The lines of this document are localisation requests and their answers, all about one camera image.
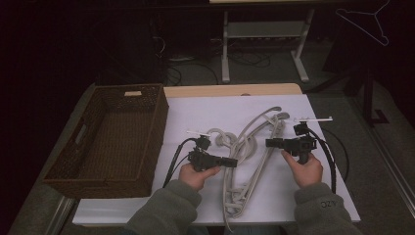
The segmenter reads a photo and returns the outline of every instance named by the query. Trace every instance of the white paper sheet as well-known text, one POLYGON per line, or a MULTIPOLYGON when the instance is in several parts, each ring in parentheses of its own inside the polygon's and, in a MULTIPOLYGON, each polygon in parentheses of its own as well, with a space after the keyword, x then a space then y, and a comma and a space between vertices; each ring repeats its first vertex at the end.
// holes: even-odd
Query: white paper sheet
MULTIPOLYGON (((187 138, 199 137, 196 134, 186 133, 186 130, 207 132, 209 129, 216 127, 239 135, 242 129, 257 115, 271 107, 279 106, 282 108, 282 112, 287 112, 291 116, 290 119, 286 120, 287 126, 283 138, 295 138, 297 136, 294 133, 293 126, 298 122, 294 122, 294 118, 327 118, 314 115, 306 95, 169 98, 168 104, 167 127, 156 168, 153 192, 161 188, 177 146, 187 138)), ((309 122, 308 127, 324 139, 317 122, 309 122)), ((269 138, 269 133, 269 130, 258 133, 256 154, 236 169, 237 183, 242 183, 246 178, 251 177, 257 166, 257 161, 261 158, 265 149, 264 139, 269 138)), ((186 144, 182 149, 179 160, 193 147, 193 144, 186 144)), ((220 157, 229 155, 229 149, 217 147, 214 144, 207 151, 220 157)), ((298 186, 280 152, 279 149, 274 150, 244 214, 237 219, 230 219, 231 223, 294 221, 294 192, 298 189, 298 186)), ((331 185, 330 168, 324 152, 317 145, 317 149, 312 153, 323 164, 323 182, 331 185)), ((177 178, 178 171, 179 168, 172 179, 177 178)), ((207 180, 205 188, 200 191, 203 201, 198 207, 198 218, 195 224, 223 224, 221 205, 223 171, 207 180)), ((338 171, 337 194, 344 198, 345 207, 350 213, 351 219, 359 221, 360 217, 338 171)), ((81 225, 122 225, 147 200, 148 198, 83 199, 80 201, 72 222, 81 225)))

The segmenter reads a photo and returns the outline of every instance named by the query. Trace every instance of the white plastic hanger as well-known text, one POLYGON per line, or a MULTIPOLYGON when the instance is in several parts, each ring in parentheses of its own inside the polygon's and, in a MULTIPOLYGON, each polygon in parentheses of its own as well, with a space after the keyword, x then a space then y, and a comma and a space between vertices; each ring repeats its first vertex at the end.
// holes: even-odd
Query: white plastic hanger
POLYGON ((337 11, 336 11, 336 14, 338 15, 338 16, 340 16, 341 18, 343 18, 343 19, 345 19, 346 21, 348 21, 348 22, 350 22, 351 24, 353 24, 353 25, 355 25, 356 27, 358 27, 358 28, 360 28, 361 30, 363 30, 366 34, 368 34, 369 36, 371 36, 373 39, 375 39, 376 41, 378 41, 379 43, 381 43, 383 46, 387 46, 388 44, 389 44, 389 40, 388 40, 388 38, 384 35, 384 31, 382 30, 382 26, 381 26, 381 24, 379 23, 379 20, 378 20, 378 13, 380 12, 380 11, 382 11, 382 9, 384 9, 389 3, 390 3, 390 1, 391 0, 388 0, 388 2, 385 4, 385 5, 383 5, 378 11, 376 11, 376 12, 374 12, 374 13, 364 13, 364 12, 354 12, 354 11, 347 11, 347 10, 345 10, 345 9, 338 9, 337 11), (375 19, 375 21, 376 21, 376 24, 378 25, 378 27, 379 27, 379 30, 380 30, 380 32, 382 33, 382 38, 381 39, 378 39, 376 36, 374 36, 374 35, 372 35, 371 33, 369 33, 366 29, 364 29, 363 27, 361 27, 360 25, 358 25, 357 23, 354 23, 352 20, 350 20, 350 19, 348 19, 347 18, 347 14, 358 14, 358 15, 366 15, 366 16, 370 16, 370 17, 373 17, 374 19, 375 19))

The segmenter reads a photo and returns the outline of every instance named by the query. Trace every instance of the gray sleeve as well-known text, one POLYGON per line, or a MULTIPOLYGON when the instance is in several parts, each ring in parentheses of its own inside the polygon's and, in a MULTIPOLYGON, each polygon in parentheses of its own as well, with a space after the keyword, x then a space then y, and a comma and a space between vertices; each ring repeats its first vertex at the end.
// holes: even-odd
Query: gray sleeve
POLYGON ((140 235, 185 234, 196 217, 201 195, 180 180, 170 181, 157 190, 146 205, 135 213, 125 229, 140 235))
POLYGON ((344 200, 327 184, 317 183, 295 194, 295 217, 300 234, 361 234, 351 223, 344 200))

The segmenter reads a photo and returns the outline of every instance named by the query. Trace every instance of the cuff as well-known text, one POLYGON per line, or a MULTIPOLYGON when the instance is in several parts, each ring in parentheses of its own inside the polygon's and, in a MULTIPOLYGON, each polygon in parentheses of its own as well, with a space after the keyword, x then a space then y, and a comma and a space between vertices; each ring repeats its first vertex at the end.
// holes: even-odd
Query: cuff
POLYGON ((294 197, 297 205, 304 204, 310 200, 323 197, 325 195, 331 195, 332 190, 325 183, 315 183, 307 187, 299 189, 294 197))
POLYGON ((171 180, 165 189, 189 201, 195 208, 201 203, 202 196, 191 186, 178 179, 171 180))

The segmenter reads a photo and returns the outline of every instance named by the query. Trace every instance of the brown wicker basket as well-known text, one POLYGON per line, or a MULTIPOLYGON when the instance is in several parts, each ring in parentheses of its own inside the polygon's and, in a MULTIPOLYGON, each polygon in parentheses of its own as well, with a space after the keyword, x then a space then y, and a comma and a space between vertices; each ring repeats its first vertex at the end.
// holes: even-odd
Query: brown wicker basket
POLYGON ((150 196, 167 112, 161 84, 96 87, 44 182, 76 199, 150 196))

